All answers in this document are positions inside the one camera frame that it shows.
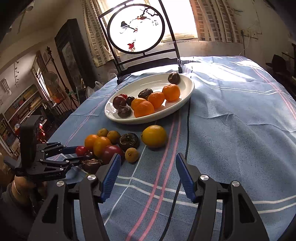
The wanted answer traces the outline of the left hand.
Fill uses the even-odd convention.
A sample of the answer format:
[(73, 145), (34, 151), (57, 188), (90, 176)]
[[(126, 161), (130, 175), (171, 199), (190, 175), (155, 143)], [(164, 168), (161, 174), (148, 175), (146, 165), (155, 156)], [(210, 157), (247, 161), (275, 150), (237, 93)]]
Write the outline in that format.
[(11, 184), (11, 192), (14, 198), (21, 204), (29, 202), (30, 196), (37, 191), (41, 197), (47, 197), (47, 183), (35, 183), (25, 177), (15, 176)]

